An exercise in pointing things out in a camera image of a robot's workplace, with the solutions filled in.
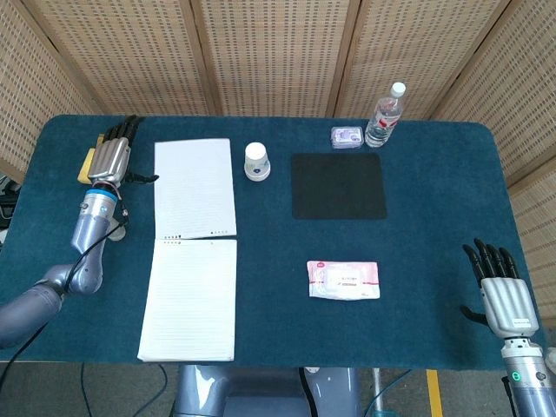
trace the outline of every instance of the robotic hand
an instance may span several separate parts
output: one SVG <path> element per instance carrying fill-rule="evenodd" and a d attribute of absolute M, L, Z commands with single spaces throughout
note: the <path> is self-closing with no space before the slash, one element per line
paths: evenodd
<path fill-rule="evenodd" d="M 469 256 L 479 284 L 486 314 L 477 314 L 462 306 L 461 312 L 471 321 L 489 326 L 501 339 L 501 350 L 508 376 L 503 379 L 511 398 L 510 386 L 520 417 L 556 416 L 556 392 L 546 369 L 542 349 L 530 337 L 539 322 L 529 289 L 520 279 L 515 262 L 504 248 L 497 250 L 474 240 L 479 254 L 468 245 Z"/>
<path fill-rule="evenodd" d="M 122 124 L 109 129 L 97 146 L 88 174 L 92 187 L 79 206 L 71 240 L 80 256 L 73 264 L 53 266 L 41 281 L 0 307 L 0 349 L 37 335 L 60 311 L 66 295 L 90 295 L 100 288 L 105 240 L 113 238 L 117 232 L 121 239 L 123 226 L 128 222 L 128 211 L 118 188 L 124 179 L 153 182 L 157 178 L 156 175 L 147 178 L 128 172 L 130 147 L 141 121 L 137 116 L 127 117 Z M 118 201 L 122 205 L 121 222 L 113 217 Z"/>

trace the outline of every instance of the woven panel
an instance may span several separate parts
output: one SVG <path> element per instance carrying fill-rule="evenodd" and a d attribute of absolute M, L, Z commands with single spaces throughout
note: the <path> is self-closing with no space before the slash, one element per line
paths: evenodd
<path fill-rule="evenodd" d="M 407 84 L 404 117 L 420 119 L 456 71 L 500 1 L 371 0 L 351 51 L 337 116 L 370 117 L 395 81 Z"/>
<path fill-rule="evenodd" d="M 513 213 L 543 317 L 556 317 L 556 171 L 512 195 Z"/>
<path fill-rule="evenodd" d="M 488 126 L 506 176 L 554 146 L 555 37 L 556 2 L 520 2 L 435 114 Z"/>
<path fill-rule="evenodd" d="M 203 0 L 225 115 L 324 116 L 348 0 Z"/>
<path fill-rule="evenodd" d="M 0 0 L 0 54 L 0 169 L 20 182 L 46 121 L 93 110 L 9 0 Z"/>
<path fill-rule="evenodd" d="M 178 0 L 36 0 L 34 9 L 110 111 L 208 114 Z"/>

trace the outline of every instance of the white cup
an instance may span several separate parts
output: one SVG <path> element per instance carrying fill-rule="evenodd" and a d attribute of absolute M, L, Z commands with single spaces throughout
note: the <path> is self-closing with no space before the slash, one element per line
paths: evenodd
<path fill-rule="evenodd" d="M 270 174 L 267 149 L 262 143 L 251 142 L 245 148 L 245 175 L 251 181 L 265 180 Z"/>

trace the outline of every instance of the open notebook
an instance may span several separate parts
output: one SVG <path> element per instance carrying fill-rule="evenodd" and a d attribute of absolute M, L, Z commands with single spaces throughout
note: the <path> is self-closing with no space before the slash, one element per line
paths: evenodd
<path fill-rule="evenodd" d="M 235 235 L 229 139 L 155 145 L 156 240 L 137 357 L 232 361 Z"/>

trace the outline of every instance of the plastic bottle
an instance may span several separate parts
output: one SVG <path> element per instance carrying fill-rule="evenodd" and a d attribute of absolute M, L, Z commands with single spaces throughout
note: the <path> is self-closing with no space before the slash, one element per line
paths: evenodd
<path fill-rule="evenodd" d="M 376 103 L 374 116 L 368 121 L 365 129 L 365 143 L 371 148 L 382 146 L 390 135 L 398 120 L 400 120 L 403 105 L 401 97 L 406 92 L 404 83 L 394 83 L 390 89 L 390 96 L 383 97 Z"/>

